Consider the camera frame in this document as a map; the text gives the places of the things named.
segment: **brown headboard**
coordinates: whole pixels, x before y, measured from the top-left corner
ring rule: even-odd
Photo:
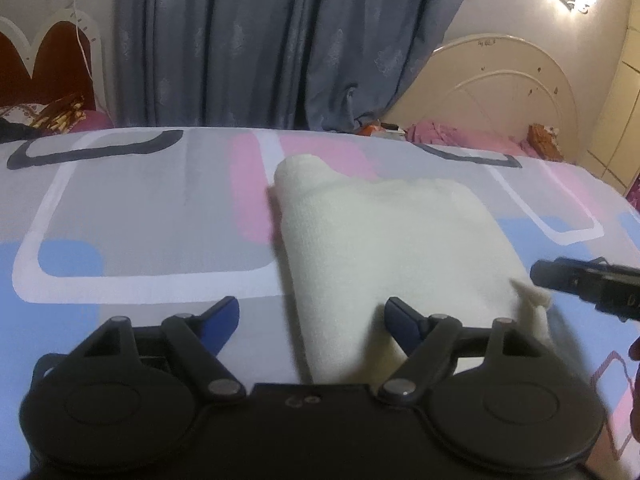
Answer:
[[[88,17],[84,16],[80,22],[83,20],[86,23]],[[37,52],[28,44],[16,44],[25,43],[26,40],[20,40],[21,32],[13,23],[12,28],[4,28],[10,34],[0,30],[0,106],[49,104],[69,94],[80,93],[84,97],[84,108],[96,109],[94,82],[82,58],[76,25],[65,19],[53,21],[42,39],[36,40],[35,44],[39,44]],[[87,28],[80,23],[78,32],[89,69],[93,71],[96,60],[92,60],[92,50],[95,53],[95,47],[99,48],[99,38],[91,34],[92,39],[89,40],[84,33]],[[30,75],[27,65],[32,67],[33,75]]]

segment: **mattress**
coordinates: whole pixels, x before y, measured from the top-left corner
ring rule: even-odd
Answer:
[[[239,327],[219,359],[248,388],[308,379],[272,188],[278,163],[298,153],[348,176],[468,186],[527,269],[557,256],[640,266],[635,210],[568,164],[231,128],[128,128],[3,144],[0,477],[28,470],[17,411],[36,361],[69,352],[111,316],[145,326],[235,296]],[[548,321],[558,353],[609,413],[590,465],[605,478],[635,478],[640,444],[628,415],[637,365],[626,353],[638,324],[561,293]]]

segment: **folded towel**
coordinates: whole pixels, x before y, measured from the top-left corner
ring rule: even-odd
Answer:
[[[511,317],[548,341],[549,295],[462,184],[368,182],[312,155],[284,160],[274,182],[314,382],[378,385],[399,366],[383,326],[390,296],[465,326]]]

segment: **brown and white headboard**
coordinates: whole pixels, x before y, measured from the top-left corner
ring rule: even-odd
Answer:
[[[407,128],[423,119],[516,140],[538,123],[559,129],[568,162],[580,150],[566,75],[540,47],[513,36],[467,36],[435,50],[383,121]]]
[[[78,29],[91,75],[78,45],[73,9],[52,15],[31,44],[15,23],[0,16],[0,106],[49,104],[76,92],[83,95],[85,108],[104,106],[98,27],[78,11]]]

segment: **curtain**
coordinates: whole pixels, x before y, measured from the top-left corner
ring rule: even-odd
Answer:
[[[116,0],[125,126],[351,132],[388,109],[462,0]]]

